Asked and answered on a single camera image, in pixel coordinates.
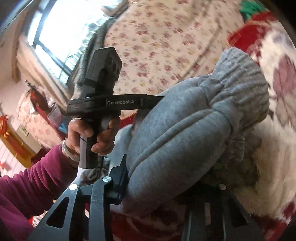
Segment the left maroon sleeve forearm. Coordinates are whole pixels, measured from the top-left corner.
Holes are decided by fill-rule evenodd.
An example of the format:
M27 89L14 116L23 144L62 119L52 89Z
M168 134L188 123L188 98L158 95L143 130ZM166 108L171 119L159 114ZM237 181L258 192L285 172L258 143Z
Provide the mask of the left maroon sleeve forearm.
M78 165L61 145L13 177L1 178L1 240L27 240L34 227L29 220L49 210L77 175Z

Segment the left hand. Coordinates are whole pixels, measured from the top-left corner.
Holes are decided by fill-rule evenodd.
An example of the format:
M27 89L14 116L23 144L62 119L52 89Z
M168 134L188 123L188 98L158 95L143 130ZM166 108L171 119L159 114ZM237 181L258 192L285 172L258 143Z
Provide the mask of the left hand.
M93 153L99 156L109 154L114 148L115 136L119 130L120 118L114 117L108 128L96 135L95 144L91 147ZM68 138L65 140L66 149L74 157L80 154L80 136L90 138L94 135L93 129L85 121L74 119L68 126Z

